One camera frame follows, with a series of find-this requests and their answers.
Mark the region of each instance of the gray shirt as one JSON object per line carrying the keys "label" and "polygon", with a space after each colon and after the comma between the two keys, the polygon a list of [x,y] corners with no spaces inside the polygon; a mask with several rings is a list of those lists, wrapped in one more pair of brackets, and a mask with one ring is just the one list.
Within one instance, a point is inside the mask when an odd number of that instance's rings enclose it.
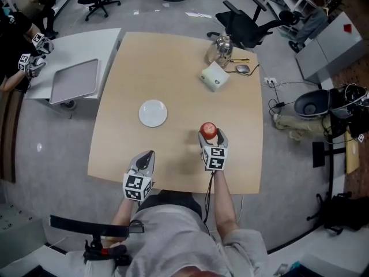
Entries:
{"label": "gray shirt", "polygon": [[207,234],[200,217],[178,205],[160,205],[138,212],[133,219],[145,225],[145,233],[131,234],[124,242],[133,257],[128,267],[115,268],[114,261],[83,262],[81,252],[67,254],[71,276],[170,277],[194,266],[219,275],[262,276],[267,254],[261,234],[239,229],[223,243]]}

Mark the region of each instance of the black cable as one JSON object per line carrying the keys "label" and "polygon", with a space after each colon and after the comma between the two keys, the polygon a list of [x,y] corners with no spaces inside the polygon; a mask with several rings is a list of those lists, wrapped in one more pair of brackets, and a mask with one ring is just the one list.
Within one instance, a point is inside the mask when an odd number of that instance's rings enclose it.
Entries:
{"label": "black cable", "polygon": [[348,141],[340,141],[339,143],[330,143],[330,142],[328,142],[328,141],[325,141],[327,144],[331,144],[331,145],[336,145],[336,144],[343,144],[343,143],[347,143],[347,142],[349,142],[349,141],[352,141],[353,140],[353,138],[352,139],[350,139],[350,140],[348,140]]}
{"label": "black cable", "polygon": [[[274,101],[276,102],[276,104],[275,104],[273,107],[270,105],[270,102],[271,102],[272,100],[274,100]],[[273,114],[272,114],[271,112],[273,112],[274,114],[280,114],[280,113],[282,112],[282,108],[283,108],[284,106],[286,106],[286,105],[288,105],[288,104],[293,104],[294,102],[295,102],[295,100],[294,100],[293,102],[289,102],[289,103],[283,104],[283,106],[277,107],[277,104],[279,104],[279,103],[277,102],[277,100],[276,100],[276,99],[270,99],[270,100],[268,101],[269,114],[270,114],[270,116],[273,116]]]}
{"label": "black cable", "polygon": [[278,103],[280,103],[279,98],[278,98],[278,94],[277,94],[276,85],[274,84],[274,82],[272,82],[272,84],[273,84],[273,87],[274,87],[274,91],[276,92],[276,97],[277,97]]}
{"label": "black cable", "polygon": [[325,115],[323,118],[322,118],[322,120],[321,120],[321,124],[322,124],[322,127],[323,127],[323,130],[324,130],[324,133],[323,133],[323,135],[325,136],[325,137],[327,137],[328,135],[329,135],[329,130],[330,129],[332,129],[332,125],[330,126],[330,127],[328,127],[328,128],[325,128],[325,126],[324,126],[324,118],[326,118],[326,116],[327,115]]}
{"label": "black cable", "polygon": [[237,73],[237,74],[240,74],[240,75],[242,75],[242,76],[251,76],[253,73],[254,73],[254,71],[257,69],[257,67],[258,66],[260,66],[260,63],[258,63],[257,65],[256,65],[256,67],[254,68],[254,70],[252,70],[251,71],[251,73],[250,74],[246,74],[246,73],[240,73],[239,71],[225,71],[226,73]]}
{"label": "black cable", "polygon": [[205,201],[204,201],[204,205],[205,205],[205,219],[204,219],[204,224],[205,224],[205,226],[206,226],[207,229],[208,229],[208,227],[206,225],[206,221],[208,220],[208,216],[209,216],[210,194],[211,194],[211,191],[212,191],[212,183],[213,183],[214,174],[215,174],[215,171],[212,171],[212,176],[210,177],[208,191],[206,192]]}

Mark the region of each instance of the person sitting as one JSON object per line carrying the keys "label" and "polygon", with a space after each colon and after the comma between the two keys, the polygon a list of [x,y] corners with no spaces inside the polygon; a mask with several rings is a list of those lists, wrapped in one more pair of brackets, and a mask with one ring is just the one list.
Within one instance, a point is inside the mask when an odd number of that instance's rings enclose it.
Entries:
{"label": "person sitting", "polygon": [[[39,0],[16,0],[20,12],[28,17],[50,39],[59,34],[54,31],[55,12],[50,5],[41,5]],[[47,18],[47,27],[44,27],[44,18]]]}
{"label": "person sitting", "polygon": [[129,266],[113,260],[84,261],[82,252],[66,255],[70,277],[261,277],[268,255],[261,233],[242,229],[222,171],[214,174],[214,218],[217,243],[202,221],[201,206],[191,193],[162,190],[149,196],[131,218],[134,201],[123,199],[111,224],[145,225],[143,234],[107,238],[105,246],[124,244]]}
{"label": "person sitting", "polygon": [[18,61],[22,54],[38,55],[30,42],[40,30],[21,12],[6,16],[0,8],[0,91],[17,90],[26,93],[29,81],[37,77],[38,72],[32,72],[29,77],[18,69]]}

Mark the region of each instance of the hand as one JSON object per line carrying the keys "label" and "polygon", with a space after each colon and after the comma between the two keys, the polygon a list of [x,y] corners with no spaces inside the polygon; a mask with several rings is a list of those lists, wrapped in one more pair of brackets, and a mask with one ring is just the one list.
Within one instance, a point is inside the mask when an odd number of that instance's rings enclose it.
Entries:
{"label": "hand", "polygon": [[41,70],[30,70],[29,75],[31,78],[36,78],[40,74]]}

